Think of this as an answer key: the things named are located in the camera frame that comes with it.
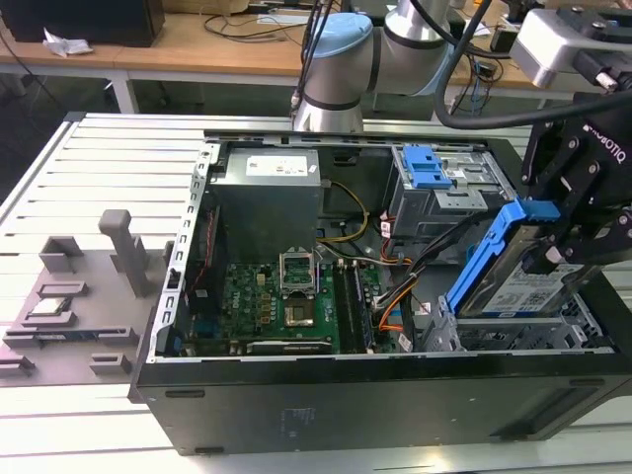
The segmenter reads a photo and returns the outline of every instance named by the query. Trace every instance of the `gray floor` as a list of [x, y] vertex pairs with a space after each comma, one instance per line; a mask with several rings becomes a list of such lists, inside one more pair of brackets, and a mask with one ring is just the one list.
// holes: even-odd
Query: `gray floor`
[[[17, 98], [9, 91], [0, 96], [0, 201], [13, 189], [62, 122], [64, 112], [43, 91], [29, 81], [27, 96]], [[118, 108], [104, 92], [106, 82], [98, 79], [49, 77], [46, 87], [69, 111], [110, 112]], [[243, 86], [230, 84], [166, 83], [167, 105], [158, 84], [136, 81], [134, 90], [144, 114], [204, 114], [222, 116], [285, 117], [292, 89], [289, 87]], [[378, 112], [371, 110], [372, 96], [362, 100], [366, 118], [430, 119], [432, 98], [381, 95]], [[536, 101], [492, 99], [485, 115], [532, 109]], [[469, 99], [463, 101], [469, 107]]]

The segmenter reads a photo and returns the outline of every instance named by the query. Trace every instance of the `motherboard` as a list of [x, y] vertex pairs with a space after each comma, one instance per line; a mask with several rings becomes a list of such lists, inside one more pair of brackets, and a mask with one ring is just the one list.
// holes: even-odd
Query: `motherboard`
[[276, 356], [373, 349], [369, 305], [382, 290], [376, 266], [281, 261], [283, 271], [276, 262], [228, 265], [221, 312], [193, 315], [188, 350], [197, 356]]

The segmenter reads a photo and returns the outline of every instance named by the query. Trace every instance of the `wooden desk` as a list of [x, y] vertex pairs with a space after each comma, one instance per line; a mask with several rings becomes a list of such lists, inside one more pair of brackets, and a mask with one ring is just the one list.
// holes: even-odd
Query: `wooden desk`
[[[464, 13], [472, 15], [477, 7], [468, 1]], [[505, 4], [497, 0], [485, 16], [493, 27], [505, 12]], [[254, 17], [237, 17], [230, 21], [241, 24]], [[49, 52], [40, 43], [15, 43], [14, 51], [38, 75], [69, 77], [101, 77], [112, 81], [122, 113], [135, 114], [138, 106], [131, 86], [132, 80], [177, 81], [195, 83], [232, 83], [294, 86], [300, 73], [299, 46], [287, 39], [259, 44], [236, 42], [207, 32], [204, 17], [192, 14], [168, 14], [163, 32], [153, 47], [136, 48], [113, 45], [93, 45], [94, 53], [62, 58]], [[212, 23], [221, 29], [221, 19]], [[244, 35], [273, 30], [277, 26], [249, 23], [239, 28], [228, 27], [225, 32]], [[286, 31], [298, 42], [303, 28]], [[275, 33], [284, 38], [283, 33]], [[476, 38], [481, 47], [488, 48], [491, 37]], [[569, 99], [570, 93], [542, 91], [533, 88], [519, 69], [509, 60], [503, 61], [505, 73], [494, 85], [491, 95]], [[0, 45], [0, 72], [23, 74], [9, 51]], [[467, 61], [455, 71], [446, 99], [451, 101], [467, 84], [470, 76]]]
[[[184, 72], [213, 72], [255, 75], [296, 76], [300, 73], [300, 47], [283, 33], [275, 37], [284, 39], [259, 44], [237, 42], [213, 35], [204, 29], [208, 16], [192, 14], [167, 15], [162, 34], [153, 47], [125, 47], [117, 55], [118, 68], [134, 70], [160, 70]], [[232, 24], [254, 20], [256, 16], [231, 19]], [[211, 22], [220, 30], [221, 19]], [[278, 28], [277, 25], [248, 23], [240, 28], [228, 27], [224, 32], [231, 35], [247, 35]], [[286, 30], [294, 40], [301, 42], [303, 27]]]
[[[0, 23], [0, 32], [11, 46], [15, 54], [27, 65], [65, 66], [65, 67], [111, 67], [114, 68], [115, 57], [122, 51], [123, 46], [109, 44], [91, 44], [94, 52], [61, 57], [51, 53], [40, 42], [16, 42], [11, 32]], [[0, 63], [18, 64], [15, 57], [0, 41]]]
[[[474, 5], [471, 0], [468, 0], [465, 4], [465, 8], [459, 11], [459, 13], [464, 19], [468, 19], [474, 15], [477, 8], [477, 5]], [[501, 16], [507, 11], [508, 8], [505, 3], [498, 0], [492, 2], [492, 6], [483, 17], [483, 22], [491, 29], [501, 22]], [[475, 37], [472, 42], [482, 49], [489, 50], [491, 40], [492, 35], [488, 35], [485, 37]], [[505, 72], [501, 80], [494, 85], [495, 88], [536, 89], [512, 60], [504, 59], [502, 62]], [[467, 84], [469, 77], [470, 66], [468, 61], [463, 59], [452, 76], [451, 84]]]

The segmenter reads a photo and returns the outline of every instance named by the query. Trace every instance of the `green circuit board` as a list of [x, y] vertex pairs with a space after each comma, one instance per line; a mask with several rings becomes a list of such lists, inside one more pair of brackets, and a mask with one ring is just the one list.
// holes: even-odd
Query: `green circuit board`
[[[302, 267], [286, 268], [285, 281], [306, 282], [309, 267]], [[283, 298], [278, 263], [229, 265], [221, 315], [196, 315], [190, 340], [203, 353], [223, 351], [229, 341], [283, 340], [326, 342], [332, 345], [333, 354], [339, 354], [333, 266], [321, 264], [314, 274], [318, 292], [313, 299]], [[366, 266], [359, 274], [364, 296], [370, 301], [381, 291], [379, 269]]]

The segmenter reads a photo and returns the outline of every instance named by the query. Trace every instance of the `metal slotted surface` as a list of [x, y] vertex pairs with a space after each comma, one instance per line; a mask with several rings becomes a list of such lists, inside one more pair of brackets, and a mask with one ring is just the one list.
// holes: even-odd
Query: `metal slotted surface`
[[[206, 128], [287, 130], [285, 118], [87, 115], [66, 122], [0, 207], [0, 336], [15, 319], [42, 265], [48, 234], [74, 234], [86, 249], [110, 249], [97, 222], [124, 207], [131, 231], [160, 249], [180, 225]], [[366, 130], [453, 136], [436, 123], [368, 120]], [[478, 133], [524, 152], [529, 129]], [[632, 265], [606, 274], [632, 302]], [[0, 472], [222, 473], [632, 472], [632, 398], [608, 402], [553, 439], [534, 443], [410, 447], [183, 458], [126, 385], [0, 390]]]

